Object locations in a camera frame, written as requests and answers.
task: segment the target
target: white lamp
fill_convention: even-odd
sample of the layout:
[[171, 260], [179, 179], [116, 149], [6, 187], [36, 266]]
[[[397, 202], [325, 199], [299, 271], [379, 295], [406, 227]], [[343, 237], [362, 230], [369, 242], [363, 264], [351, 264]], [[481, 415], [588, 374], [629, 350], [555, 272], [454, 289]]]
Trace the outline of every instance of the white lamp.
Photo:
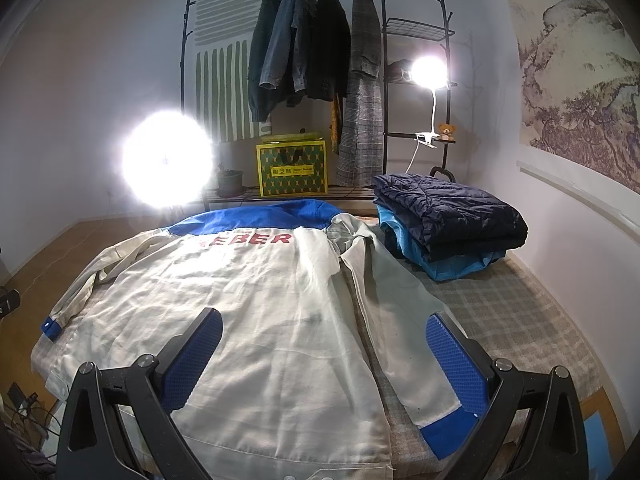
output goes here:
[[436, 118], [436, 90], [438, 88], [444, 88], [449, 82], [449, 76], [447, 75], [447, 67], [439, 57], [436, 56], [423, 56], [414, 61], [410, 70], [411, 79], [414, 83], [424, 88], [431, 89], [431, 95], [433, 97], [433, 106], [431, 108], [431, 131], [421, 132], [415, 134], [415, 140], [417, 141], [414, 151], [414, 156], [409, 162], [409, 166], [406, 168], [405, 173], [409, 173], [411, 165], [414, 163], [415, 155], [418, 153], [418, 148], [421, 144], [435, 148], [432, 141], [438, 134], [435, 131], [435, 118]]
[[176, 111], [146, 118], [124, 145], [124, 177], [139, 199], [154, 207], [196, 198], [212, 165], [207, 134], [195, 120]]

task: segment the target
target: blue cuff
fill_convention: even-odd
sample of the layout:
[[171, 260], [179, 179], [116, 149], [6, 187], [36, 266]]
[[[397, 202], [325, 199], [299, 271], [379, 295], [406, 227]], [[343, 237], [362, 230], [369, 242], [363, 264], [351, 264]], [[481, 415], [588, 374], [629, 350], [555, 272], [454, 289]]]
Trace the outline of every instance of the blue cuff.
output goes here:
[[40, 328], [42, 329], [42, 333], [52, 341], [55, 341], [62, 333], [62, 327], [57, 321], [53, 321], [50, 317], [44, 320]]
[[477, 421], [473, 413], [460, 406], [455, 412], [422, 428], [420, 433], [437, 459], [442, 460], [462, 446]]

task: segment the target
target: folded clothes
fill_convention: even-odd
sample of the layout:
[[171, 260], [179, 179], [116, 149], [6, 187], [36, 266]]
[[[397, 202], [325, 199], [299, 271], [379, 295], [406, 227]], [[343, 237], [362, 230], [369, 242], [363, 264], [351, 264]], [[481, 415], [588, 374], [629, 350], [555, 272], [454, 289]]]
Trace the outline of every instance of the folded clothes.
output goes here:
[[456, 280], [472, 272], [487, 268], [492, 263], [506, 256], [505, 251], [485, 254], [459, 254], [444, 260], [430, 262], [424, 249], [411, 236], [408, 229], [398, 217], [386, 207], [378, 205], [380, 228], [385, 234], [385, 247], [396, 257], [402, 253], [407, 260], [421, 266], [424, 272], [434, 281]]
[[507, 203], [477, 187], [418, 174], [373, 178], [377, 205], [391, 210], [429, 262], [524, 245], [527, 224]]

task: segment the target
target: flower pot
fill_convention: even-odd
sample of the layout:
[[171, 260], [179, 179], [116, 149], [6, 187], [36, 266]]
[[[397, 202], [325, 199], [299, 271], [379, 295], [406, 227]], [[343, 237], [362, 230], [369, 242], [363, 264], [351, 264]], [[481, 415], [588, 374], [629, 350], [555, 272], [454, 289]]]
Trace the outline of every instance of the flower pot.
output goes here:
[[242, 185], [242, 171], [229, 170], [218, 173], [218, 196], [229, 198], [242, 195], [246, 188]]

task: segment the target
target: gray plant pot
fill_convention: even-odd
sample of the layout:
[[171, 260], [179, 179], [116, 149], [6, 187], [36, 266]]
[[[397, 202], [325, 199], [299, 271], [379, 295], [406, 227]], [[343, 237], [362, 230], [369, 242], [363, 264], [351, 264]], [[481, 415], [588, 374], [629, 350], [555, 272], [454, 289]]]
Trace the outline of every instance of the gray plant pot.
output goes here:
[[242, 185], [242, 171], [230, 170], [228, 174], [218, 174], [218, 195], [223, 197], [238, 196], [246, 188]]

